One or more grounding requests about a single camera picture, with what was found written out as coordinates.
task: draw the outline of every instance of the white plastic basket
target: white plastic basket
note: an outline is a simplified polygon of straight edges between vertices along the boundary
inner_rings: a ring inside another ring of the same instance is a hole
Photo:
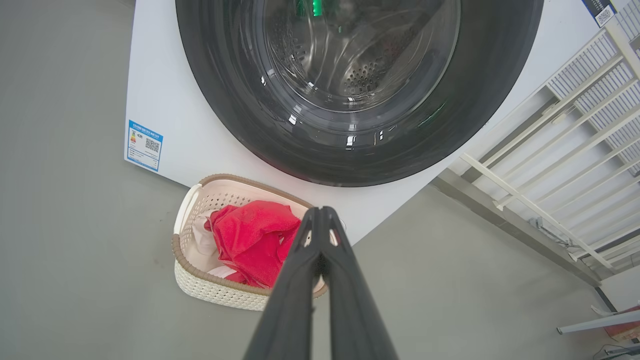
[[[289,205],[293,215],[300,219],[308,208],[313,207],[297,197],[242,177],[222,174],[202,179],[185,195],[173,226],[175,280],[187,295],[239,309],[264,309],[270,289],[255,288],[207,274],[189,263],[184,255],[195,246],[191,226],[199,214],[211,209],[221,209],[228,204],[242,206],[253,200]],[[315,287],[314,297],[326,291],[327,286],[320,280]]]

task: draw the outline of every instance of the white basket handle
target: white basket handle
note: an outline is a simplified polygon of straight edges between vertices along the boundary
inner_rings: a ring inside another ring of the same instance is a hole
[[[173,224],[174,234],[180,234],[182,231],[184,222],[187,220],[187,215],[191,212],[191,208],[195,205],[194,200],[200,189],[202,189],[202,184],[198,183],[193,185],[187,192],[187,195],[184,196],[182,204],[180,204],[180,209],[178,210],[178,215],[175,217],[175,223]]]

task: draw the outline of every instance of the red cloth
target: red cloth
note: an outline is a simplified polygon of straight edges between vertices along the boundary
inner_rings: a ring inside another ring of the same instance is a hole
[[[299,226],[289,206],[257,200],[212,213],[205,229],[213,231],[218,259],[238,271],[227,279],[272,288]]]

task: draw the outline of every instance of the cable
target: cable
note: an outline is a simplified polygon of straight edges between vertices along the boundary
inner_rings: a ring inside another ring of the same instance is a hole
[[[597,352],[597,353],[593,354],[593,356],[591,357],[591,358],[592,358],[592,360],[595,360],[595,359],[596,359],[596,355],[598,355],[598,354],[599,354],[599,353],[604,349],[604,347],[619,347],[619,348],[623,348],[623,349],[625,349],[625,350],[627,350],[627,351],[629,351],[629,352],[633,352],[633,351],[635,351],[635,350],[631,350],[630,348],[621,347],[620,345],[605,344],[605,345],[602,345],[602,347],[600,347],[600,350],[598,350],[598,352]]]

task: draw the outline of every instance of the green light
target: green light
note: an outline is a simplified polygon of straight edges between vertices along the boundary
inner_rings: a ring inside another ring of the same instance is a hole
[[[314,16],[322,16],[322,0],[314,0],[313,8]]]

